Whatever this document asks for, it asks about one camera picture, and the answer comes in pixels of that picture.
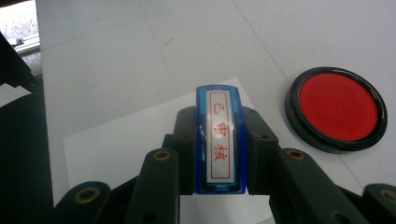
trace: screw hole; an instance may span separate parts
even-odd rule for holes
[[[154,223],[157,221],[157,214],[154,212],[147,212],[145,215],[143,215],[142,221],[143,223]]]
[[[333,217],[336,221],[338,221],[339,223],[341,223],[341,224],[349,224],[349,223],[350,223],[349,217],[347,217],[346,215],[341,214],[341,213],[339,213],[339,212],[335,212],[335,213],[332,215],[332,217]]]
[[[286,154],[295,161],[303,161],[305,159],[305,155],[299,151],[289,150]]]
[[[100,194],[99,188],[89,187],[80,190],[75,196],[76,203],[90,203],[95,200]]]
[[[167,151],[159,151],[154,154],[156,161],[166,161],[171,157],[171,154]]]
[[[390,201],[391,203],[395,203],[396,204],[396,192],[393,190],[389,190],[389,189],[382,189],[380,191],[381,196]]]

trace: white label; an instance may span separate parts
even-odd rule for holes
[[[233,183],[233,115],[229,91],[206,92],[207,183]]]

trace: red circular pad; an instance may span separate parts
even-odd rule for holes
[[[319,132],[341,141],[360,141],[377,124],[378,111],[370,93],[355,80],[326,73],[301,87],[300,107]]]

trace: white surface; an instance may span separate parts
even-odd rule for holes
[[[233,77],[280,145],[309,153],[336,184],[357,193],[369,183],[396,185],[395,11],[390,0],[37,0],[55,202],[74,184],[67,178],[64,138]],[[323,65],[365,77],[383,96],[389,126],[374,147],[328,154],[310,147],[289,126],[283,104],[291,82]],[[136,148],[158,146],[137,132],[136,127]],[[110,158],[114,166],[122,155]],[[74,172],[95,164],[89,161]],[[229,210],[244,204],[219,203],[218,217],[204,200],[210,199],[184,203],[209,213],[202,217],[208,220],[197,223],[244,222]],[[193,212],[185,214],[184,223],[191,223]]]
[[[7,105],[27,94],[30,94],[30,92],[23,87],[18,86],[14,88],[5,83],[0,86],[0,107]]]

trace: blue plastic object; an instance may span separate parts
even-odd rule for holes
[[[239,91],[210,85],[197,88],[196,193],[243,194],[246,137]]]

